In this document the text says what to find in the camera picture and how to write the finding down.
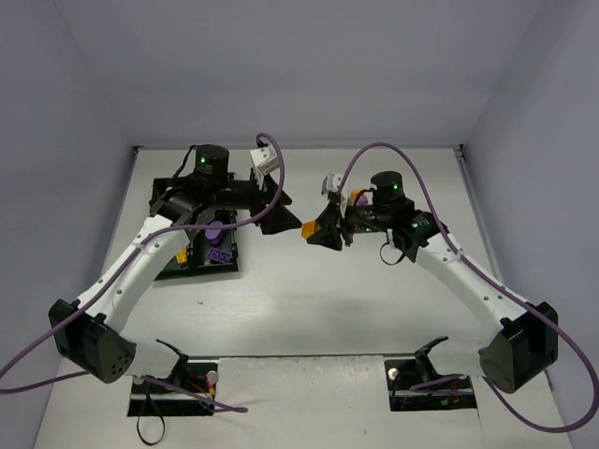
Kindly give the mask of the purple 2x4 lego brick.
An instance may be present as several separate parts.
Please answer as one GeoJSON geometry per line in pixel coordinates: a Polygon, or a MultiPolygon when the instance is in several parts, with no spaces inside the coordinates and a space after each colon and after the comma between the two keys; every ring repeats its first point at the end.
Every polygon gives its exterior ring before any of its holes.
{"type": "Polygon", "coordinates": [[[226,250],[212,247],[208,250],[206,258],[216,264],[229,264],[233,259],[233,254],[226,250]]]}

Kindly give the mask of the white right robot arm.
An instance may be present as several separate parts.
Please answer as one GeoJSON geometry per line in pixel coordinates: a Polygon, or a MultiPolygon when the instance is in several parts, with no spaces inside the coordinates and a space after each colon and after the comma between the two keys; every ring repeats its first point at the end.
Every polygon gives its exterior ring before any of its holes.
{"type": "Polygon", "coordinates": [[[424,381],[449,375],[484,377],[512,394],[556,361],[558,336],[551,329],[558,321],[555,310],[546,302],[514,303],[487,271],[466,264],[446,226],[405,196],[400,173],[373,175],[373,199],[367,205],[351,204],[338,191],[341,181],[334,173],[323,180],[321,193],[329,203],[303,226],[306,241],[340,251],[356,234],[381,232],[389,246],[441,282],[485,329],[480,341],[438,337],[418,349],[416,368],[424,381]]]}

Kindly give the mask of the orange patterned lego brick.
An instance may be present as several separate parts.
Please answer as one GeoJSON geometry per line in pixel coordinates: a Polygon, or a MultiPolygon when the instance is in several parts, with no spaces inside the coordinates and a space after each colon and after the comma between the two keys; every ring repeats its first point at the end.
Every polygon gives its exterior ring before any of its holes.
{"type": "Polygon", "coordinates": [[[320,224],[316,220],[312,220],[312,221],[304,223],[301,226],[300,233],[304,239],[309,239],[314,234],[316,234],[320,229],[321,229],[320,224]]]}

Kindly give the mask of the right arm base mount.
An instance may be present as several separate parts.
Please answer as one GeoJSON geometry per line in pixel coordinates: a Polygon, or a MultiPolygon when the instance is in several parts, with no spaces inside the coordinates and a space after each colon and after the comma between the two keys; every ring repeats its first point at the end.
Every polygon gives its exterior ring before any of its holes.
{"type": "Polygon", "coordinates": [[[412,357],[384,360],[389,409],[404,412],[451,412],[476,410],[473,384],[468,376],[441,375],[432,366],[428,355],[446,342],[437,338],[414,353],[412,357]]]}

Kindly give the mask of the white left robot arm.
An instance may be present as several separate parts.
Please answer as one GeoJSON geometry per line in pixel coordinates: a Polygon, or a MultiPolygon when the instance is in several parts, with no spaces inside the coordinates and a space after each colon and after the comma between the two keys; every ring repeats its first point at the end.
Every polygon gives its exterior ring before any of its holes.
{"type": "Polygon", "coordinates": [[[249,222],[265,235],[300,228],[300,220],[287,209],[290,198],[283,180],[282,151],[272,138],[261,134],[250,152],[247,180],[228,171],[228,149],[193,145],[193,170],[180,170],[153,182],[149,214],[132,242],[110,268],[85,292],[67,302],[57,300],[49,320],[60,355],[105,384],[123,376],[173,379],[184,375],[187,357],[161,340],[131,341],[122,332],[131,312],[156,277],[175,255],[208,230],[224,231],[239,223],[217,224],[210,213],[249,212],[249,222]]]}

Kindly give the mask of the orange round lego piece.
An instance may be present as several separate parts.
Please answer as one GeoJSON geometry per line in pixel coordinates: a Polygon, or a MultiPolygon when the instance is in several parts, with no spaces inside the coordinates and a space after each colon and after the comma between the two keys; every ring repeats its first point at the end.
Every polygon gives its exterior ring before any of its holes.
{"type": "Polygon", "coordinates": [[[358,197],[360,190],[353,190],[350,194],[350,199],[349,199],[349,203],[350,204],[354,204],[356,202],[356,198],[358,197]]]}

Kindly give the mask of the purple round paw lego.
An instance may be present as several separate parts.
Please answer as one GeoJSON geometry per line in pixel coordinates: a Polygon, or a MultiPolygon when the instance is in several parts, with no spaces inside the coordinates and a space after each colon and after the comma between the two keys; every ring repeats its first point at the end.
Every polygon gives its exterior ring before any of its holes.
{"type": "Polygon", "coordinates": [[[210,222],[210,229],[205,230],[204,237],[211,246],[218,245],[225,237],[226,231],[222,228],[224,224],[219,220],[210,222]]]}

